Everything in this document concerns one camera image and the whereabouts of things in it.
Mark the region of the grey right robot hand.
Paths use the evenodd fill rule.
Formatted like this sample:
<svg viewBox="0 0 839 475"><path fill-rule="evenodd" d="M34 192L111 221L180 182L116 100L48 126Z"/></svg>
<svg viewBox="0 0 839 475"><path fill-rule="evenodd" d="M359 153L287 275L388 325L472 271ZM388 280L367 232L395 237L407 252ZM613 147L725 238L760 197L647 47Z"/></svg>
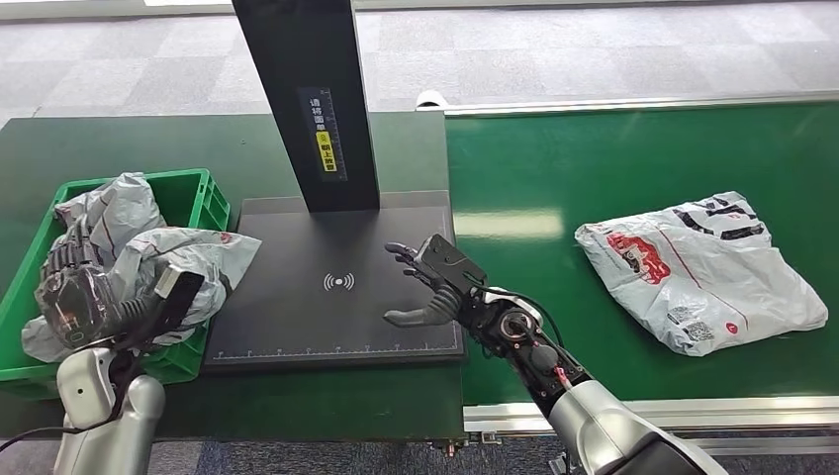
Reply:
<svg viewBox="0 0 839 475"><path fill-rule="evenodd" d="M414 277L433 291L431 299L421 308L409 311L389 310L383 318L398 328L441 326L454 321L462 304L462 295L438 272L420 259L420 252L399 242L388 242L385 250L408 267L406 276Z"/></svg>

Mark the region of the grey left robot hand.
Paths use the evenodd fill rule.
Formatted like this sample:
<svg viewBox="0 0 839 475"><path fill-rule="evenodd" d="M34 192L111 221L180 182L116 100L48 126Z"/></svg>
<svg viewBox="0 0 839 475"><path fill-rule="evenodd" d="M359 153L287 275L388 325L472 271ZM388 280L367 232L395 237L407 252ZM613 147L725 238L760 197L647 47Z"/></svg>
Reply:
<svg viewBox="0 0 839 475"><path fill-rule="evenodd" d="M85 215L47 253L35 298L51 330L72 349L124 333L129 326Z"/></svg>

